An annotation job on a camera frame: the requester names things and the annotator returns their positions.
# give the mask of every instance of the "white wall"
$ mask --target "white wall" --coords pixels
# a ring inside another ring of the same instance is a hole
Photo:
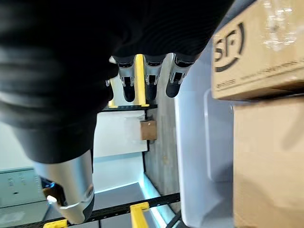
[[[141,152],[94,158],[93,184],[95,192],[143,178],[143,156]]]
[[[143,119],[144,111],[99,113],[94,137],[94,156],[147,151],[147,141],[140,137],[140,120]]]
[[[12,128],[0,122],[0,170],[32,166]]]

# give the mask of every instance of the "sf logo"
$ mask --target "sf logo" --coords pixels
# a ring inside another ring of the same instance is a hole
[[[243,23],[229,32],[224,38],[215,42],[215,72],[222,72],[234,65],[244,48],[245,31]]]

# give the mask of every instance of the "floor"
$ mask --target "floor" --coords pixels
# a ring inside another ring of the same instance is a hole
[[[157,121],[158,139],[150,142],[150,151],[144,155],[146,175],[161,195],[180,191],[176,151],[174,99],[166,95],[171,58],[165,58],[158,82],[155,103],[157,109],[147,111],[148,118]],[[180,203],[170,205],[174,212]]]
[[[124,186],[121,188],[104,191],[95,194],[95,202],[93,210],[113,207],[125,203],[144,200],[143,192],[138,183]],[[144,213],[146,221],[150,228],[157,227],[153,219],[152,213],[147,211]],[[50,207],[44,220],[62,217],[54,208]],[[77,226],[75,228],[98,228],[97,221],[89,222]],[[102,228],[132,228],[131,215],[124,214],[101,220]]]

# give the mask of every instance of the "robotic hand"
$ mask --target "robotic hand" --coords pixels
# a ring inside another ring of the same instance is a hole
[[[174,53],[174,97],[233,0],[10,0],[0,3],[0,119],[13,126],[47,200],[71,223],[94,205],[96,115],[120,72],[134,99],[134,56],[144,54],[147,98]],[[117,64],[109,63],[114,56]]]

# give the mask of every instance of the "small cardboard box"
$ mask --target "small cardboard box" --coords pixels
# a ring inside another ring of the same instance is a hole
[[[141,139],[142,140],[156,140],[157,128],[156,121],[141,121]]]
[[[304,98],[235,107],[237,228],[304,227]]]
[[[248,100],[303,91],[303,15],[303,0],[258,0],[217,32],[213,97]]]

